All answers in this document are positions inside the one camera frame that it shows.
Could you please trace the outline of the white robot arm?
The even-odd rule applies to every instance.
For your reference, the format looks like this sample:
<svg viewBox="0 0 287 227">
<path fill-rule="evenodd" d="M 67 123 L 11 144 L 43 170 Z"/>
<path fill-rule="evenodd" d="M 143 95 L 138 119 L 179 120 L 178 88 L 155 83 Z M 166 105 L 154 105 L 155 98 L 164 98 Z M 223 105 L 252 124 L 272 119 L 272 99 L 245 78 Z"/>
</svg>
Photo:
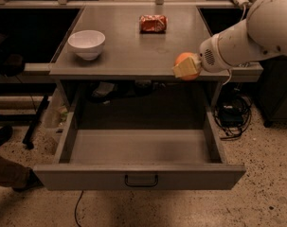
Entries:
<svg viewBox="0 0 287 227">
<path fill-rule="evenodd" d="M 172 71 L 191 80 L 251 61 L 287 57 L 287 0 L 256 0 L 246 18 L 203 41 L 197 53 L 182 53 Z"/>
</svg>

